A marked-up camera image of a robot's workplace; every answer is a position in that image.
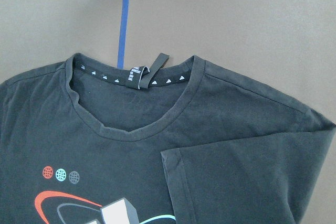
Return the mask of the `black graphic t-shirt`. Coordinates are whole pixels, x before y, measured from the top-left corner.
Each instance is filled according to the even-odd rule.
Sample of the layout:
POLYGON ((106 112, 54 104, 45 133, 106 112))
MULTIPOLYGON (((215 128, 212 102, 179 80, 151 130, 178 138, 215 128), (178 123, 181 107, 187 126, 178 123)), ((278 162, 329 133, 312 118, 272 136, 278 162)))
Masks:
POLYGON ((82 54, 1 84, 1 223, 299 223, 335 124, 197 56, 130 87, 82 54))

